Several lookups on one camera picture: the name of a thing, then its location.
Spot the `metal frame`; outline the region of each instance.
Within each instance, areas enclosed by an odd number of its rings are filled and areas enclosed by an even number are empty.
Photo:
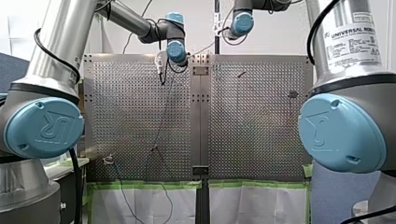
[[[249,138],[247,136],[247,133],[243,133],[243,131],[241,131],[240,125],[242,125],[243,123],[241,123],[241,121],[243,121],[244,119],[244,115],[241,114],[243,113],[242,111],[239,111],[238,108],[242,107],[243,109],[245,109],[245,113],[247,112],[247,109],[250,109],[250,107],[248,105],[246,105],[246,103],[249,103],[247,101],[242,101],[242,99],[244,97],[241,97],[238,95],[245,94],[245,99],[247,99],[247,96],[249,96],[248,94],[251,93],[250,90],[246,89],[246,82],[243,80],[244,77],[250,75],[250,81],[255,80],[255,81],[269,81],[269,83],[267,85],[274,85],[274,81],[271,80],[267,80],[266,77],[257,77],[257,78],[252,78],[252,76],[264,76],[265,74],[260,74],[260,72],[262,71],[266,71],[265,68],[260,69],[260,67],[258,67],[259,69],[256,69],[257,66],[266,66],[268,65],[270,67],[270,70],[276,70],[278,69],[285,69],[285,72],[288,72],[288,74],[294,74],[294,71],[290,70],[293,69],[293,64],[296,63],[296,66],[298,66],[298,71],[295,71],[296,75],[298,74],[298,77],[292,77],[290,78],[291,80],[295,81],[296,78],[300,78],[300,77],[304,77],[304,92],[302,92],[303,90],[301,89],[301,87],[298,88],[298,101],[299,103],[297,103],[298,105],[300,105],[300,102],[303,102],[307,96],[307,93],[309,92],[310,87],[312,86],[312,81],[313,81],[313,67],[312,65],[308,62],[307,58],[304,56],[269,56],[269,55],[246,55],[246,56],[239,56],[239,55],[212,55],[211,56],[211,61],[212,61],[212,66],[213,66],[213,71],[214,73],[217,73],[217,68],[214,66],[219,66],[219,70],[226,70],[229,73],[233,73],[233,75],[235,75],[235,80],[233,81],[233,83],[230,83],[230,78],[229,76],[227,77],[212,77],[213,78],[221,78],[221,83],[220,85],[222,85],[224,88],[223,90],[220,90],[220,92],[222,92],[221,94],[225,94],[224,92],[233,92],[230,93],[232,96],[228,96],[225,97],[224,99],[222,99],[222,101],[227,101],[226,105],[233,105],[236,104],[236,110],[233,109],[233,111],[229,111],[228,109],[230,109],[230,107],[227,108],[222,108],[221,107],[221,113],[227,113],[224,114],[224,116],[236,116],[235,119],[235,123],[233,123],[232,121],[228,120],[225,123],[228,123],[230,125],[233,126],[225,126],[226,128],[224,128],[224,132],[225,131],[230,131],[233,133],[233,135],[235,135],[234,138],[234,142],[230,143],[227,146],[222,146],[221,149],[218,149],[220,151],[222,151],[222,153],[224,153],[224,158],[221,158],[221,160],[215,160],[215,161],[211,161],[209,164],[209,168],[210,168],[210,175],[209,178],[219,178],[219,179],[236,179],[236,178],[246,178],[246,179],[263,179],[263,180],[277,180],[277,181],[304,181],[304,169],[302,166],[301,169],[299,170],[294,170],[287,172],[287,169],[289,167],[289,165],[281,165],[281,164],[275,164],[275,166],[277,167],[277,172],[273,172],[273,173],[268,173],[266,174],[264,171],[262,171],[262,169],[258,169],[258,167],[260,165],[258,165],[257,163],[246,163],[248,158],[245,157],[243,158],[243,156],[240,159],[233,159],[232,154],[236,153],[235,149],[236,148],[240,148],[241,149],[241,153],[244,154],[242,152],[242,149],[246,149],[247,147],[245,145],[241,145],[243,144],[243,141],[240,140],[241,137],[245,137],[245,141],[247,141],[247,139]],[[276,75],[272,75],[272,74],[267,74],[267,76],[274,78]],[[280,80],[288,82],[287,80],[285,80],[285,76],[279,77]],[[216,83],[212,82],[212,97],[218,97],[219,96],[219,90],[213,89],[216,88]],[[277,86],[281,86],[280,88],[290,88],[292,87],[294,84],[290,83],[285,83],[285,85],[277,85]],[[218,109],[218,105],[217,103],[219,102],[218,99],[214,98],[212,100],[212,106],[211,109]],[[293,112],[293,116],[296,117],[297,120],[297,116],[298,116],[298,109],[296,111]],[[293,144],[294,146],[296,146],[296,144],[298,145],[298,143],[296,142],[296,137],[293,137]],[[279,143],[273,143],[270,144],[269,146],[273,146],[273,148],[269,148],[270,151],[272,151],[273,153],[274,150],[277,151],[277,149],[279,149],[278,152],[276,152],[276,154],[281,155],[282,153],[282,149],[285,150],[284,148],[281,147],[281,145]],[[299,148],[294,148],[293,149],[293,153],[297,153],[297,155],[299,155],[299,160],[297,161],[290,161],[289,163],[294,163],[293,167],[298,167],[299,165],[297,163],[301,162],[301,160],[303,161],[303,164],[310,164],[312,159],[311,157],[305,152],[304,148],[301,146]],[[215,168],[218,168],[219,165],[213,163],[213,162],[220,162],[223,161],[224,163],[221,165],[224,168],[221,169],[227,169],[227,175],[219,175],[219,169],[217,169],[215,171]],[[259,159],[260,162],[265,162],[265,158],[262,156],[261,159]],[[240,170],[240,169],[247,169],[248,170],[254,170],[254,175],[251,175],[251,172],[245,173],[245,175],[240,175],[238,174],[238,172],[235,172],[234,170]]]
[[[84,103],[87,111],[92,111],[93,94],[93,68],[94,62],[118,62],[118,63],[146,63],[153,61],[154,55],[85,55],[85,99]],[[227,62],[239,63],[297,63],[306,66],[304,69],[304,96],[306,96],[313,82],[313,67],[304,56],[239,56],[239,55],[194,55],[190,58],[190,119],[191,119],[191,179],[201,180],[202,188],[197,190],[196,201],[196,223],[210,223],[210,204],[209,204],[209,186],[210,178],[210,160],[209,160],[209,135],[211,122],[211,109],[213,103],[212,95],[212,72],[215,63]],[[87,155],[91,159],[98,158],[95,152],[96,145],[92,139],[92,114],[87,114],[86,138],[87,138]],[[304,154],[304,163],[311,163],[312,159],[306,153]],[[288,178],[287,176],[229,176],[229,178],[252,178],[267,179],[280,181],[303,181],[303,178]],[[174,179],[162,178],[161,181]]]

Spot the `green tape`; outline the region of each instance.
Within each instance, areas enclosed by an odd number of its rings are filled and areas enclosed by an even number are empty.
[[[145,181],[122,181],[123,189],[200,189],[201,181],[180,181],[180,182],[145,182]],[[93,190],[121,189],[121,182],[98,182],[89,183],[89,188]]]
[[[314,170],[314,164],[303,165],[305,178],[311,178]]]
[[[85,159],[85,158],[78,158],[78,164],[80,164],[82,161],[89,161],[90,159]],[[73,162],[71,160],[63,161],[60,164],[61,166],[67,166],[67,167],[73,167]]]
[[[307,189],[305,182],[277,182],[262,180],[209,180],[212,189],[240,188],[242,186],[270,189]]]

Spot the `pegboard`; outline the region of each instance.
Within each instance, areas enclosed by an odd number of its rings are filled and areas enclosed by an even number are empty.
[[[169,69],[162,86],[153,60],[147,55],[85,57],[90,181],[191,179],[190,71]],[[161,154],[151,152],[155,146]],[[109,155],[120,176],[114,165],[104,165]]]
[[[207,165],[209,178],[304,180],[311,158],[297,120],[312,86],[306,57],[205,55],[183,74],[169,69],[164,86],[152,55],[84,59],[90,181],[192,179],[193,165]],[[148,158],[154,145],[161,155]],[[103,163],[110,154],[120,176]]]
[[[210,178],[304,180],[311,162],[298,134],[312,85],[305,57],[213,56]]]

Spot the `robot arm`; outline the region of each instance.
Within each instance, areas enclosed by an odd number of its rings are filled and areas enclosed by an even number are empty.
[[[103,7],[105,4],[106,2],[99,2],[98,6]],[[166,52],[169,59],[179,66],[186,65],[187,53],[184,44],[186,34],[184,32],[183,16],[179,13],[168,13],[165,19],[154,22],[142,18],[119,0],[112,1],[110,10],[107,11],[104,8],[99,13],[122,28],[136,34],[144,44],[167,40]]]
[[[285,11],[289,8],[290,0],[235,0],[233,5],[233,23],[224,35],[236,40],[247,35],[253,29],[253,9],[268,11]]]
[[[80,138],[83,117],[76,104],[75,86],[95,10],[107,2],[52,0],[39,40],[54,60],[36,48],[24,78],[14,81],[7,100],[0,100],[0,158],[52,158],[65,153]],[[183,17],[169,13],[158,23],[145,20],[120,1],[112,1],[109,18],[136,34],[142,43],[168,40],[169,59],[184,66]]]

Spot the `universal robots arm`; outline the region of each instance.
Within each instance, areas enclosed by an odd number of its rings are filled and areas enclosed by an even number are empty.
[[[187,63],[183,17],[169,13],[148,21],[118,0],[52,0],[26,76],[14,81],[0,107],[0,154],[25,159],[52,158],[65,153],[79,139],[83,119],[75,91],[82,54],[95,11],[136,34],[142,43],[167,40],[168,58]],[[63,60],[65,66],[53,56]]]
[[[282,11],[291,1],[235,0],[226,36],[234,40],[247,35],[253,9]],[[396,76],[382,66],[369,1],[305,2],[312,24],[307,51],[318,81],[298,120],[303,145],[318,163],[336,172],[382,171],[369,201],[372,213],[343,224],[366,218],[369,224],[394,223],[396,197],[390,195],[396,192]]]

